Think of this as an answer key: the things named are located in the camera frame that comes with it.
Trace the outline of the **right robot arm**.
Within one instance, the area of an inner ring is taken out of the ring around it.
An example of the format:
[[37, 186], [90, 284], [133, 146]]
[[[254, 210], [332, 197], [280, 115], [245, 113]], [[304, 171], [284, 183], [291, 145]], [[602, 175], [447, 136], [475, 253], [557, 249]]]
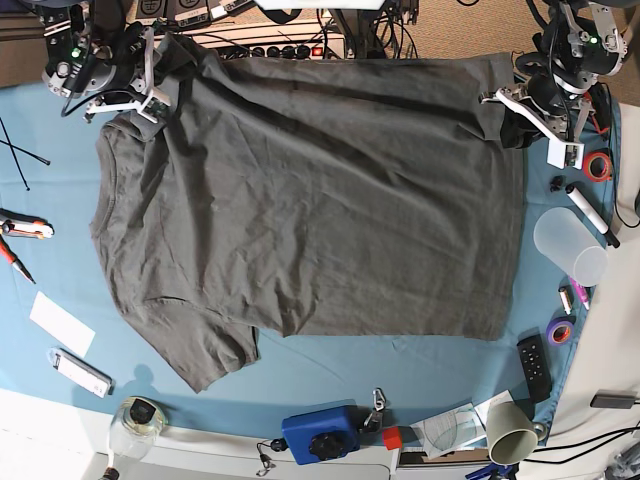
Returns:
[[142, 91], [145, 27], [127, 23], [134, 1], [32, 1], [44, 27], [43, 81], [62, 97], [105, 90]]

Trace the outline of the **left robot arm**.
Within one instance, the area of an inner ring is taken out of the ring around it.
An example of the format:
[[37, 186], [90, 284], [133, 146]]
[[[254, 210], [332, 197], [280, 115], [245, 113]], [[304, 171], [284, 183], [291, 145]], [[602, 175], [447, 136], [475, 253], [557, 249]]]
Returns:
[[548, 1], [543, 17], [533, 1], [527, 6], [541, 31], [535, 50], [515, 59], [522, 76], [493, 94], [509, 111], [502, 142], [526, 148], [545, 136], [573, 144], [586, 122], [599, 133], [611, 126], [609, 95], [600, 82], [624, 63], [628, 41], [616, 25], [613, 1]]

